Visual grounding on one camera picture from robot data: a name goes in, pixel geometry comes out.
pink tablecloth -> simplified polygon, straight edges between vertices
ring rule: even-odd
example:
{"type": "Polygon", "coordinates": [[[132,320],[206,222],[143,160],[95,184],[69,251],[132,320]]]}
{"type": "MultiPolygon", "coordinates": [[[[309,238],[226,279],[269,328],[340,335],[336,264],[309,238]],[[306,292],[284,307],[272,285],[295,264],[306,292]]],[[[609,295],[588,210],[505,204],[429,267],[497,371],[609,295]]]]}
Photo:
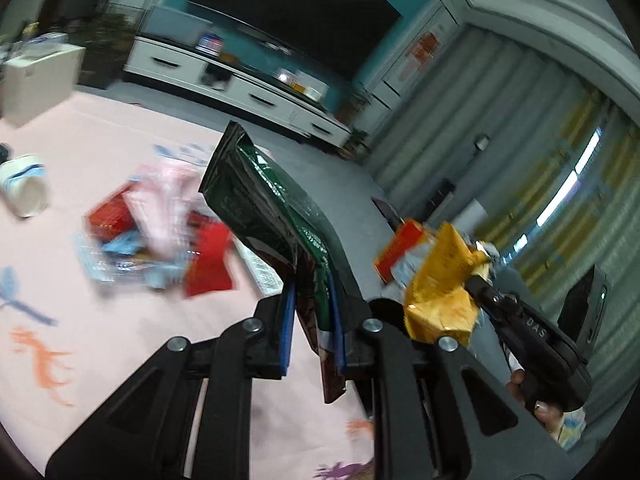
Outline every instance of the pink tablecloth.
{"type": "MultiPolygon", "coordinates": [[[[0,142],[15,155],[36,153],[50,187],[49,208],[35,218],[18,219],[0,203],[0,273],[14,275],[17,301],[54,320],[42,322],[0,298],[0,420],[41,472],[66,437],[168,338],[208,339],[252,314],[257,294],[233,251],[227,264],[236,290],[190,300],[177,290],[144,289],[105,298],[86,278],[72,241],[85,212],[140,164],[158,161],[155,145],[178,151],[197,144],[211,153],[220,136],[80,93],[20,129],[0,121],[0,142]]],[[[348,478],[372,456],[361,419],[353,391],[322,403],[319,361],[296,324],[285,381],[254,381],[252,478],[348,478]]]]}

metal bolt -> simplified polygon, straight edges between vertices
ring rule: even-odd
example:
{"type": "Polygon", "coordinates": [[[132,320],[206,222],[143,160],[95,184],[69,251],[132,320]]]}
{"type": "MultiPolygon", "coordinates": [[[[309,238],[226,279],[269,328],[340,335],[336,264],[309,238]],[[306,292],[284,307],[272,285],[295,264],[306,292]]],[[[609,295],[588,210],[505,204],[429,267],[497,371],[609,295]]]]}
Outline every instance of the metal bolt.
{"type": "Polygon", "coordinates": [[[188,341],[182,336],[176,336],[169,339],[166,344],[166,347],[171,350],[171,352],[182,352],[185,348],[187,348],[188,341]]]}
{"type": "Polygon", "coordinates": [[[242,328],[247,332],[258,332],[262,328],[262,322],[256,317],[250,317],[242,322],[242,328]]]}
{"type": "Polygon", "coordinates": [[[380,332],[382,330],[382,321],[380,321],[379,319],[370,317],[369,319],[365,319],[362,322],[362,327],[367,332],[374,332],[374,333],[380,332]]]}
{"type": "Polygon", "coordinates": [[[458,342],[452,337],[444,336],[438,339],[438,346],[445,352],[453,352],[456,348],[458,348],[458,342]]]}

yellow package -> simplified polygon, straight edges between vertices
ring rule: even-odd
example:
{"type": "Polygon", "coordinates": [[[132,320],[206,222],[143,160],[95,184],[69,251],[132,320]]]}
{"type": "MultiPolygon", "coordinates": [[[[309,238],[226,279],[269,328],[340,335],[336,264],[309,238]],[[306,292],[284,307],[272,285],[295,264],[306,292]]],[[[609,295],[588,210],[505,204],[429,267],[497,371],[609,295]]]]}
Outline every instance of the yellow package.
{"type": "Polygon", "coordinates": [[[488,262],[486,254],[468,248],[453,225],[444,223],[404,296],[409,336],[433,343],[448,335],[468,345],[479,310],[463,285],[473,273],[487,274],[488,262]]]}

television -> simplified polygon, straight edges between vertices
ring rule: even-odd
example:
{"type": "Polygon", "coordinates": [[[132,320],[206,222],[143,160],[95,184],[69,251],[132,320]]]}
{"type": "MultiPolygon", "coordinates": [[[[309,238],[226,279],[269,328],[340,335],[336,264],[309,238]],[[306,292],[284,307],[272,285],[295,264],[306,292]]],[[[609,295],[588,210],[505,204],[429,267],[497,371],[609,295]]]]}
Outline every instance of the television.
{"type": "Polygon", "coordinates": [[[352,80],[398,20],[386,0],[190,0],[352,80]]]}

green snack bag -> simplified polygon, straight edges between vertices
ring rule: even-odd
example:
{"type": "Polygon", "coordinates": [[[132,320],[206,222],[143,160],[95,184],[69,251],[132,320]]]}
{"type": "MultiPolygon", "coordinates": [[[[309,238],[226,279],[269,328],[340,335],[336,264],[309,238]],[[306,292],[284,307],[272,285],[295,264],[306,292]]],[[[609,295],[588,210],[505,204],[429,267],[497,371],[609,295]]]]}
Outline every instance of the green snack bag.
{"type": "Polygon", "coordinates": [[[296,311],[320,356],[324,402],[344,393],[333,354],[328,276],[360,297],[334,228],[291,177],[230,122],[200,184],[210,208],[240,241],[280,275],[296,275],[296,311]]]}

